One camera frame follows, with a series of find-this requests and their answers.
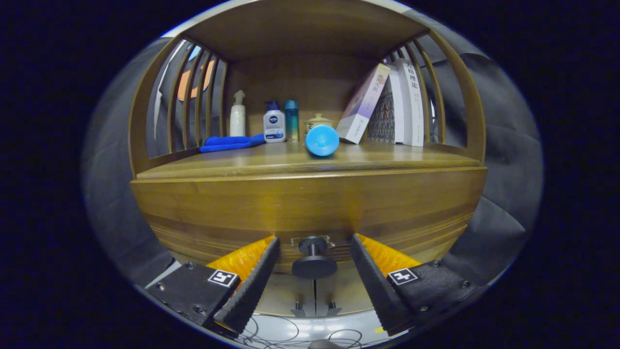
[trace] wooden back panel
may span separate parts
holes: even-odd
[[[314,113],[334,121],[342,117],[355,84],[377,64],[376,60],[342,55],[278,55],[231,63],[224,94],[224,114],[229,112],[235,92],[246,94],[246,134],[263,133],[265,101],[276,99],[284,110],[287,99],[299,103],[299,134],[304,121]]]

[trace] wooden shelf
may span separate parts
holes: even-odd
[[[182,37],[228,62],[288,53],[381,59],[428,30],[402,14],[359,0],[261,0],[197,23]]]
[[[327,158],[311,156],[303,142],[266,143],[254,148],[201,153],[138,174],[138,179],[275,175],[317,171],[454,168],[480,162],[441,150],[365,140],[341,143]]]

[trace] book spine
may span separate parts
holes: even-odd
[[[410,61],[399,59],[401,86],[407,93],[405,102],[409,100],[410,115],[405,115],[405,140],[407,145],[424,146],[424,115],[422,110],[422,93],[418,76]]]

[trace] blue towel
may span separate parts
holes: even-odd
[[[263,134],[250,137],[209,137],[200,147],[201,153],[219,152],[221,150],[255,147],[265,143]]]

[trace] orange object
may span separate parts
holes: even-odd
[[[205,83],[202,86],[202,90],[206,90],[206,87],[209,86],[209,76],[211,76],[211,70],[213,69],[213,65],[215,64],[214,60],[211,60],[209,62],[209,65],[207,66],[207,69],[205,71]],[[200,66],[200,71],[203,71],[204,69],[204,65]],[[179,84],[179,90],[177,91],[177,98],[180,99],[181,101],[183,101],[185,99],[185,89],[187,88],[187,80],[190,78],[190,70],[184,72],[181,75],[181,82]],[[196,96],[198,95],[198,86],[194,87],[192,89],[190,98],[196,98]]]
[[[383,273],[383,276],[387,278],[388,273],[405,268],[413,268],[421,265],[421,263],[402,252],[385,246],[380,242],[377,242],[364,235],[357,234],[364,247],[373,257],[374,262],[379,267],[379,270]]]
[[[237,289],[239,289],[243,282],[248,279],[256,264],[258,264],[260,257],[263,257],[265,250],[273,238],[274,236],[272,235],[253,242],[248,246],[244,246],[234,252],[228,253],[226,256],[212,261],[206,266],[239,275],[241,279],[241,282],[237,286]]]

